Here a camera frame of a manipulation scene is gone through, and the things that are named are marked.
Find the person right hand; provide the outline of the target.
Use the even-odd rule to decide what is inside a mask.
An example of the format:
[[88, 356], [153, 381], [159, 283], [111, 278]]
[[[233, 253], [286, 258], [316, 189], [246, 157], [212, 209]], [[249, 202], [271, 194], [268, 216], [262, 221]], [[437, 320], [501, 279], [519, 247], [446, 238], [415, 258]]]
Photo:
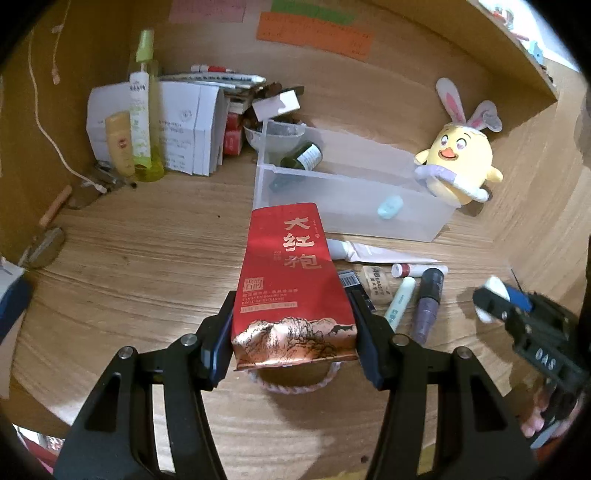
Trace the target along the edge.
[[[546, 411], [549, 406], [551, 394], [546, 391], [545, 388], [540, 389], [533, 397], [533, 406], [529, 413], [521, 420], [521, 430], [526, 438], [531, 438], [536, 433], [540, 432], [544, 426], [544, 418], [542, 414]], [[552, 438], [559, 438], [565, 435], [574, 423], [578, 415], [580, 414], [586, 397], [582, 394], [575, 408], [572, 410], [570, 415], [563, 420], [557, 429], [552, 434]]]

